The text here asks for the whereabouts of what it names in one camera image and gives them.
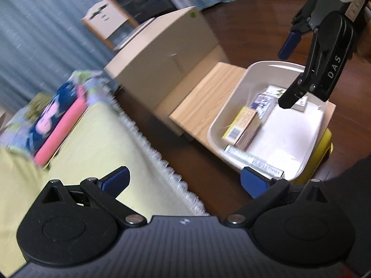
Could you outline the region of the long green white box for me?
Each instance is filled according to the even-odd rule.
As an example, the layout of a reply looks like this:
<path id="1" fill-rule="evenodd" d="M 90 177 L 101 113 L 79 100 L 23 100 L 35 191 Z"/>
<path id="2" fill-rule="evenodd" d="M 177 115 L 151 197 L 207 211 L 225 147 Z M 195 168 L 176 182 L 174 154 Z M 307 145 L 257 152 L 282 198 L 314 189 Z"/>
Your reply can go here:
<path id="1" fill-rule="evenodd" d="M 226 148 L 224 149 L 224 153 L 227 154 L 229 157 L 236 159 L 241 163 L 244 163 L 246 166 L 253 167 L 255 170 L 259 170 L 272 178 L 284 177 L 283 170 L 278 169 L 272 165 L 269 165 L 264 160 L 248 152 L 235 148 L 234 146 L 231 145 L 226 146 Z"/>

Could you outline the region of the white green small box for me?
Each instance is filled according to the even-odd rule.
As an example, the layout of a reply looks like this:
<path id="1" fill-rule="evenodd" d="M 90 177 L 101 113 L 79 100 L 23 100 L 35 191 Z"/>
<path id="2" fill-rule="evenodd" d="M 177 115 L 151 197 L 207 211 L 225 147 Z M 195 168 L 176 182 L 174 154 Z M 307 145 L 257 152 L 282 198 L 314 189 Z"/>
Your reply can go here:
<path id="1" fill-rule="evenodd" d="M 270 97 L 275 98 L 277 101 L 285 95 L 285 92 L 287 91 L 286 88 L 278 87 L 276 85 L 269 85 L 265 91 L 264 94 L 268 95 Z M 306 105 L 307 105 L 307 96 L 297 96 L 294 94 L 289 94 L 288 98 L 284 100 L 285 102 L 294 102 L 293 106 L 291 107 L 292 109 L 299 111 L 299 112 L 304 112 Z"/>

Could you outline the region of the white plastic bin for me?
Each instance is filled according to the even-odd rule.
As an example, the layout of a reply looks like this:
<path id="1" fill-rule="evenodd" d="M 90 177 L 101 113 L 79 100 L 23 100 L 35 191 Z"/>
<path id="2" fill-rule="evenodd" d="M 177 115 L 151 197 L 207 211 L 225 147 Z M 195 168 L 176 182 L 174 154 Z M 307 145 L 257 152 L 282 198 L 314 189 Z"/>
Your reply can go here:
<path id="1" fill-rule="evenodd" d="M 258 94 L 270 85 L 288 88 L 303 70 L 302 65 L 279 61 L 250 65 L 209 128 L 208 142 L 216 155 L 238 171 L 245 167 L 244 163 L 226 154 L 223 134 L 240 109 L 250 105 Z M 312 94 L 308 94 L 302 112 L 277 105 L 247 147 L 247 152 L 283 170 L 285 179 L 293 181 L 304 171 L 334 111 L 334 104 L 323 102 Z"/>

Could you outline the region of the yellow stool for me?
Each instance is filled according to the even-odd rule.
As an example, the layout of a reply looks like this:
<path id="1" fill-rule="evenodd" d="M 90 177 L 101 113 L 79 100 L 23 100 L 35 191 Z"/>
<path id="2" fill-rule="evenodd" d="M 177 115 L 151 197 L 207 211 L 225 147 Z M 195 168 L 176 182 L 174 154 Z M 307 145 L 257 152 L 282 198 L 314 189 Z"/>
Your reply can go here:
<path id="1" fill-rule="evenodd" d="M 318 145 L 313 149 L 302 173 L 296 179 L 292 180 L 290 184 L 306 184 L 314 176 L 318 167 L 329 158 L 332 152 L 332 132 L 327 128 Z"/>

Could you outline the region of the pink cushion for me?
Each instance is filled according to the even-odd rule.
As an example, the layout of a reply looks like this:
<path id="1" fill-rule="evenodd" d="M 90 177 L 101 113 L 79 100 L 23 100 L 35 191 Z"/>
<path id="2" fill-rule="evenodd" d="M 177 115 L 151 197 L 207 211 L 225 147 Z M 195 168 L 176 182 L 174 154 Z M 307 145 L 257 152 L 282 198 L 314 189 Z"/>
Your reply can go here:
<path id="1" fill-rule="evenodd" d="M 77 86 L 77 100 L 62 116 L 61 121 L 35 154 L 34 161 L 37 166 L 44 167 L 48 164 L 86 109 L 87 101 L 85 89 L 79 84 Z"/>

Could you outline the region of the blue white small box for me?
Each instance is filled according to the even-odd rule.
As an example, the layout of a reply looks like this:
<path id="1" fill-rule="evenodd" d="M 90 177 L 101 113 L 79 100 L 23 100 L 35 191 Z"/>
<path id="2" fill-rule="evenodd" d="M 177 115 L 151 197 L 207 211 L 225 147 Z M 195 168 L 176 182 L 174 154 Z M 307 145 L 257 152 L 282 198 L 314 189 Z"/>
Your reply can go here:
<path id="1" fill-rule="evenodd" d="M 266 94 L 258 94 L 250 104 L 250 109 L 257 112 L 260 120 L 265 120 L 275 106 L 275 99 Z"/>

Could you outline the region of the green sofa cover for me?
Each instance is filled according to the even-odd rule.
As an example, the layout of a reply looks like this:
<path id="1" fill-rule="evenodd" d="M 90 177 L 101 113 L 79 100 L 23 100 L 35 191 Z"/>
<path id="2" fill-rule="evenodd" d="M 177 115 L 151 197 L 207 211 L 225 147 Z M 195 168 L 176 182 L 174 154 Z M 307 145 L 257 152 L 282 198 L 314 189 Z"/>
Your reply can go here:
<path id="1" fill-rule="evenodd" d="M 47 169 L 1 148 L 1 273 L 9 276 L 25 264 L 16 232 L 49 180 L 74 185 L 106 176 L 120 166 L 127 167 L 131 177 L 117 199 L 146 219 L 206 214 L 203 203 L 136 124 L 124 112 L 97 103 L 87 109 Z"/>

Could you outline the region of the yellow orange carton box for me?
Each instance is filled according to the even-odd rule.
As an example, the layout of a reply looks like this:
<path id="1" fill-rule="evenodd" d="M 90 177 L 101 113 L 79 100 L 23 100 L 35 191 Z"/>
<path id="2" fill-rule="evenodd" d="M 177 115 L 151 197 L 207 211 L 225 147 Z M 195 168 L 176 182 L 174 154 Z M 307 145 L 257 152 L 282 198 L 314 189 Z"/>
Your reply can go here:
<path id="1" fill-rule="evenodd" d="M 223 134 L 222 140 L 229 145 L 244 151 L 261 127 L 256 110 L 244 106 Z"/>

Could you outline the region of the beige cabinet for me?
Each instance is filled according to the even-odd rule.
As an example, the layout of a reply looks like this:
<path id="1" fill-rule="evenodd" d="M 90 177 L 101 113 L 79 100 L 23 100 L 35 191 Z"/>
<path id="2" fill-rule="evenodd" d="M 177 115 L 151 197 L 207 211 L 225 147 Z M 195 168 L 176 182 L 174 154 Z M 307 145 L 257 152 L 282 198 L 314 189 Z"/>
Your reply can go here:
<path id="1" fill-rule="evenodd" d="M 228 61 L 204 16 L 191 6 L 154 19 L 104 70 L 181 135 L 171 113 L 219 62 Z"/>

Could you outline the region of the blue grey curtain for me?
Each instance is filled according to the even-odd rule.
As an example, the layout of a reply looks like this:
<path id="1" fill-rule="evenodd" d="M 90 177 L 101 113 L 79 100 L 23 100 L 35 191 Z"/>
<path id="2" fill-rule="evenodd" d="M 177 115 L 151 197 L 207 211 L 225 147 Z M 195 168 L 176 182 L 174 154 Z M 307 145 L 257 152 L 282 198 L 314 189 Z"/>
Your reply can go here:
<path id="1" fill-rule="evenodd" d="M 1 107 L 16 112 L 75 70 L 102 70 L 113 52 L 81 19 L 102 0 L 1 0 Z"/>

